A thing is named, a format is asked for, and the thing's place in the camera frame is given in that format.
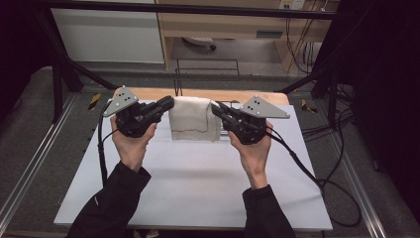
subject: white cabinet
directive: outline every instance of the white cabinet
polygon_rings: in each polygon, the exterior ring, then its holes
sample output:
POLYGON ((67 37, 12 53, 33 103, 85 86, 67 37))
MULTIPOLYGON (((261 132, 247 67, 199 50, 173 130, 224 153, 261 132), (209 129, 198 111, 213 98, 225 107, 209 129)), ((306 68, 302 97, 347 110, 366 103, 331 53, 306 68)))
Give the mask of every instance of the white cabinet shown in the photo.
POLYGON ((163 63, 156 13, 65 9, 52 13, 73 60, 163 63))

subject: handheld controller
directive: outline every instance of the handheld controller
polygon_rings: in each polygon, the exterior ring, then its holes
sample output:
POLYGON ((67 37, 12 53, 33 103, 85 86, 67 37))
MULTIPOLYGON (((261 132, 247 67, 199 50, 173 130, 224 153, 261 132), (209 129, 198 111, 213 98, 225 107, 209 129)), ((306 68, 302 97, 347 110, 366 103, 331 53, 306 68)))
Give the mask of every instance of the handheld controller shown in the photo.
POLYGON ((174 105, 173 98, 166 96, 157 102, 135 103, 117 112, 117 128, 127 137, 142 137, 152 123, 159 123, 163 113, 174 105))
POLYGON ((259 142, 265 136, 266 118, 290 118, 290 115, 255 96, 240 109, 222 102, 212 104, 212 112, 222 119, 223 128, 232 131, 243 145, 259 142))
POLYGON ((123 86, 104 112, 104 116, 116 114, 117 128, 127 137, 142 137, 152 123, 158 123, 164 112, 174 105, 173 97, 166 96, 157 102, 138 103, 139 99, 123 86))

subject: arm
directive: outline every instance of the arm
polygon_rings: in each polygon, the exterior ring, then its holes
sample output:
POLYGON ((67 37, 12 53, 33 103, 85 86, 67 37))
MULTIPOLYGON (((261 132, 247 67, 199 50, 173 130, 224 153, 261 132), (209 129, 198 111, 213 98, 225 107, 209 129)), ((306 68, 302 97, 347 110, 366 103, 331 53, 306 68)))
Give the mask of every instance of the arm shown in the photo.
MULTIPOLYGON (((115 117, 111 118, 116 130, 115 117)), ((139 204, 140 193, 151 176, 142 168, 146 146, 154 136, 152 124, 141 138, 128 138, 119 131, 112 140, 121 162, 108 177, 106 186, 86 203, 74 220, 67 237, 123 237, 128 222, 139 204)))
POLYGON ((256 144, 242 145, 234 133, 229 132, 229 137, 240 154, 241 164, 251 184, 243 193, 247 210, 245 237, 295 237, 266 178, 265 165, 271 138, 265 136, 256 144))

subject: hand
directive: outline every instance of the hand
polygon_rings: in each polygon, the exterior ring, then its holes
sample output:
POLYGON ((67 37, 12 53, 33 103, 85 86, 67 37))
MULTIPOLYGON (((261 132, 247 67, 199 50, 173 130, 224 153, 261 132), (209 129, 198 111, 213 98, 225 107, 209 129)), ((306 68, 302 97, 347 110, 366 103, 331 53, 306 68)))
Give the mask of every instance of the hand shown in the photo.
MULTIPOLYGON (((266 126, 272 128, 272 124, 266 121, 266 126)), ((252 145, 241 144, 233 132, 228 132, 231 144, 241 157, 241 164, 250 180, 251 189, 258 189, 268 185, 265 174, 265 165, 271 147, 271 138, 264 136, 258 143, 252 145)))
MULTIPOLYGON (((142 167, 143 158, 145 157, 146 153, 146 145, 155 135, 157 126, 157 123, 153 123, 151 126, 149 126, 145 135, 139 138, 126 137, 120 131, 116 131, 114 134, 112 134, 112 141, 117 148, 121 162, 134 172, 138 172, 142 167)), ((115 116, 111 118, 111 127, 112 131, 117 130, 115 116)))

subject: person's right hand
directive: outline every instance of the person's right hand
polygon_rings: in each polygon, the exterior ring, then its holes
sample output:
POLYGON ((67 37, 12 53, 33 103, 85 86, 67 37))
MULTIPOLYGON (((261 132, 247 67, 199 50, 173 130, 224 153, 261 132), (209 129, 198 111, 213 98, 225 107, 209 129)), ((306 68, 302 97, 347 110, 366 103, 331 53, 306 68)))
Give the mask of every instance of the person's right hand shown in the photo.
MULTIPOLYGON (((272 128, 272 124, 266 121, 266 126, 272 128)), ((231 144, 241 157, 241 164, 250 180, 251 188, 258 189, 268 185, 265 174, 265 165, 271 147, 271 138, 264 136, 258 143, 243 145, 233 132, 228 132, 231 144)))

